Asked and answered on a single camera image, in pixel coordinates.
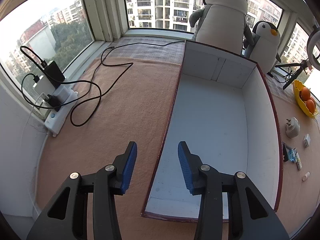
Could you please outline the red white open box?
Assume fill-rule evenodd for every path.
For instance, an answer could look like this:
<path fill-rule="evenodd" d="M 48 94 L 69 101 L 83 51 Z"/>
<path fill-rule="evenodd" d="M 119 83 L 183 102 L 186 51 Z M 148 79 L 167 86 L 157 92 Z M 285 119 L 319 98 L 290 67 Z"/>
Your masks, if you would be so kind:
<path fill-rule="evenodd" d="M 185 42 L 143 217 L 197 221 L 200 198 L 185 185 L 178 160 L 181 141 L 221 173 L 244 172 L 278 209 L 283 179 L 280 128 L 259 64 L 207 44 Z"/>

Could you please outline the pink fleece blanket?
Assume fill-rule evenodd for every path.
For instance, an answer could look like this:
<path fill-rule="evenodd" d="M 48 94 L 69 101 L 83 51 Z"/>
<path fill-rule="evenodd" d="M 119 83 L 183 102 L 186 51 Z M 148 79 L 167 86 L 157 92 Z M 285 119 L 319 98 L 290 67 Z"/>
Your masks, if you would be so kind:
<path fill-rule="evenodd" d="M 140 215 L 156 157 L 170 112 L 179 64 L 135 60 L 131 69 L 100 66 L 94 61 L 84 77 L 95 76 L 99 85 L 116 85 L 102 100 L 97 113 L 82 127 L 65 122 L 57 137 L 48 138 L 39 165 L 36 202 L 46 206 L 63 181 L 74 171 L 90 174 L 111 163 L 130 141 L 138 145 L 138 156 L 130 188 L 116 198 L 123 239 L 193 239 L 194 223 L 176 223 Z M 308 118 L 297 106 L 292 89 L 268 77 L 267 82 L 281 125 L 295 116 L 301 132 L 311 144 L 304 148 L 302 137 L 282 139 L 296 147 L 303 164 L 299 171 L 284 164 L 283 185 L 277 215 L 293 234 L 314 213 L 319 204 L 319 120 Z M 306 181 L 302 177 L 310 176 Z"/>

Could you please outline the black cylinder tube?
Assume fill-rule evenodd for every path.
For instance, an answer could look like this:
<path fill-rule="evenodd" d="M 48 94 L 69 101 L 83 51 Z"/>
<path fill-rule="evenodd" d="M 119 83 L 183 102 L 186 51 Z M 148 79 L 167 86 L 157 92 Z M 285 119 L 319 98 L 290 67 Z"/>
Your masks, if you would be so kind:
<path fill-rule="evenodd" d="M 283 146 L 283 161 L 287 162 L 289 160 L 289 148 L 287 146 L 287 144 L 285 144 L 285 142 L 282 142 L 282 146 Z"/>

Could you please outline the small clear blue bottle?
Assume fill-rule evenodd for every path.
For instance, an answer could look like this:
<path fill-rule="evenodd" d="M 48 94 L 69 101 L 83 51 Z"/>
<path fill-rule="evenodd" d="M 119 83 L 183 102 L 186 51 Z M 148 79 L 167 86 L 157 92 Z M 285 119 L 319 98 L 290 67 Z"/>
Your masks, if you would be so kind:
<path fill-rule="evenodd" d="M 290 150 L 288 151 L 287 156 L 288 156 L 289 161 L 291 161 L 291 162 L 293 162 L 293 163 L 296 163 L 296 162 L 297 162 L 297 159 L 296 159 L 296 149 L 295 149 L 295 148 L 294 148 L 294 149 L 290 149 Z"/>

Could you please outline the white power strip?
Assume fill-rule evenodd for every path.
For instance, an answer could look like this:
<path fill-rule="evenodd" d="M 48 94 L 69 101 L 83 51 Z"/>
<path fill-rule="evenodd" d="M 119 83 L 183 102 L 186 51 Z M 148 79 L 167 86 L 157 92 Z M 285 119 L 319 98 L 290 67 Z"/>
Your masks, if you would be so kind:
<path fill-rule="evenodd" d="M 53 95 L 57 96 L 57 99 L 62 106 L 58 111 L 55 109 L 50 111 L 44 125 L 51 135 L 56 137 L 65 123 L 67 115 L 78 100 L 78 92 L 75 92 L 68 86 L 61 85 L 56 89 Z"/>

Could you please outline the patterned lighter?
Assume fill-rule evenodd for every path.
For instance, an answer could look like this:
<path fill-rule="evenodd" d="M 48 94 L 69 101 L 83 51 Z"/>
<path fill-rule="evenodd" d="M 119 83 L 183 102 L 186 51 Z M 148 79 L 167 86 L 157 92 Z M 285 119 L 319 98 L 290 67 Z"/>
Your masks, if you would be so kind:
<path fill-rule="evenodd" d="M 302 162 L 298 152 L 295 153 L 295 158 L 296 158 L 297 168 L 300 171 L 302 169 Z"/>

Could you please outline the black plug charger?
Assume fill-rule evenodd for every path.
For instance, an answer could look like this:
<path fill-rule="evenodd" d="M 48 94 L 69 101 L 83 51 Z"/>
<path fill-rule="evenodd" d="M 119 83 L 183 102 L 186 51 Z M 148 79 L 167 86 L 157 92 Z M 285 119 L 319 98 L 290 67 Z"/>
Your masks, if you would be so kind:
<path fill-rule="evenodd" d="M 57 96 L 48 94 L 48 99 L 45 100 L 53 109 L 58 112 L 61 108 L 61 102 Z"/>

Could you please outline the round white plug adapter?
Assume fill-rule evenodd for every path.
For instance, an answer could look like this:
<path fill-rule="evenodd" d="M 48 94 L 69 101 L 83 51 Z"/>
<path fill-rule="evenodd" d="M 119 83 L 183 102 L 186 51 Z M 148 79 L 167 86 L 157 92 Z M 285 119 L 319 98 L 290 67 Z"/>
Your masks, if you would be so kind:
<path fill-rule="evenodd" d="M 295 117 L 286 120 L 285 133 L 289 138 L 297 137 L 300 133 L 300 124 Z"/>

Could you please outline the white usb charger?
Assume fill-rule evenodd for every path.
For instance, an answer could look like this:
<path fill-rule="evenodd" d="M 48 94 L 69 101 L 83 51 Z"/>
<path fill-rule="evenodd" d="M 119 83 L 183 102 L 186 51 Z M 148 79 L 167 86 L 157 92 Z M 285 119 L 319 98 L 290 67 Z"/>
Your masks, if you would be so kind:
<path fill-rule="evenodd" d="M 309 134 L 306 134 L 303 138 L 303 146 L 304 148 L 307 148 L 310 146 L 311 138 Z"/>

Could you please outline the black power bank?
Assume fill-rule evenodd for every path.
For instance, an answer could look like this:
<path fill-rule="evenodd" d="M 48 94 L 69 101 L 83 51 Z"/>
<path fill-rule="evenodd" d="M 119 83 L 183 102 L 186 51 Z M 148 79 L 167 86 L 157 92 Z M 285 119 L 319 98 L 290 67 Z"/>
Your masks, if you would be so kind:
<path fill-rule="evenodd" d="M 50 61 L 44 67 L 44 73 L 55 88 L 58 88 L 65 81 L 65 76 L 55 61 Z"/>

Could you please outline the yellow leaf-shaped tray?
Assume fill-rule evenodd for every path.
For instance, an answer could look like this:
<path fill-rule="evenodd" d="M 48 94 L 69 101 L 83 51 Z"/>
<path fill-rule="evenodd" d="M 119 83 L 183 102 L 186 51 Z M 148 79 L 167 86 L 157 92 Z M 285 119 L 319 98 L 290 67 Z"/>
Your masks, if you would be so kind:
<path fill-rule="evenodd" d="M 319 113 L 315 101 L 311 98 L 310 89 L 305 87 L 299 80 L 293 82 L 295 100 L 301 110 L 310 118 L 315 118 Z"/>

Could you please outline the orange fruit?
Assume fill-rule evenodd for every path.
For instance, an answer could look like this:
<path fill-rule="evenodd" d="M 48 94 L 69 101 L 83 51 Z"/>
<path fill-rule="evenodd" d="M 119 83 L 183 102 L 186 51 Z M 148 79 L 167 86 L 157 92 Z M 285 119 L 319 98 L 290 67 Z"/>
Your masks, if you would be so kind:
<path fill-rule="evenodd" d="M 307 87 L 303 87 L 302 90 L 300 91 L 300 98 L 303 101 L 307 101 L 310 99 L 311 93 L 310 93 L 310 89 L 308 89 Z"/>
<path fill-rule="evenodd" d="M 314 114 L 314 112 L 315 112 L 315 104 L 314 104 L 314 102 L 311 99 L 309 99 L 309 100 L 307 100 L 305 102 L 305 104 L 306 104 L 306 107 L 309 110 L 309 112 L 311 114 Z"/>

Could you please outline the black tripod stand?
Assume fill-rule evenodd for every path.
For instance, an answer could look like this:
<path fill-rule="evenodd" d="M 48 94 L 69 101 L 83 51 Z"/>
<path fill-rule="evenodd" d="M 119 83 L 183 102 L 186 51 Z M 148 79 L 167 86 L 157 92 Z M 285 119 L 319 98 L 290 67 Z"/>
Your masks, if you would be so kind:
<path fill-rule="evenodd" d="M 282 69 L 283 67 L 299 67 L 293 74 L 290 72 L 288 75 L 290 76 L 289 80 L 285 82 L 283 85 L 283 90 L 287 89 L 293 81 L 306 69 L 308 68 L 308 61 L 302 60 L 300 63 L 287 63 L 287 64 L 278 64 L 276 68 Z"/>

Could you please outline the small penguin plush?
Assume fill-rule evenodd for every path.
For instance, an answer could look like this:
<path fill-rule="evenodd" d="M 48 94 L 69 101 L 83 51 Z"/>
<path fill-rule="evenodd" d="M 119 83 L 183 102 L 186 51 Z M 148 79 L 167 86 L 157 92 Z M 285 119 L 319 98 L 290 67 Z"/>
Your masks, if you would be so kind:
<path fill-rule="evenodd" d="M 243 45 L 244 56 L 259 64 L 262 72 L 267 74 L 276 61 L 281 62 L 278 54 L 280 32 L 277 27 L 267 21 L 257 22 L 252 29 L 253 45 L 245 38 Z"/>

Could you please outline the large penguin plush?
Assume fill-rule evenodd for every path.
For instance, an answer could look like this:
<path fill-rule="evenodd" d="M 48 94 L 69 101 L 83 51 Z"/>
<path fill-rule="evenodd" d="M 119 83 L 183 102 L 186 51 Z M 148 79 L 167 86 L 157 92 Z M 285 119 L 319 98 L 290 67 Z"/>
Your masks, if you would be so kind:
<path fill-rule="evenodd" d="M 248 0 L 203 0 L 203 5 L 189 17 L 190 26 L 195 28 L 193 41 L 239 55 L 244 38 L 253 44 L 246 22 Z"/>

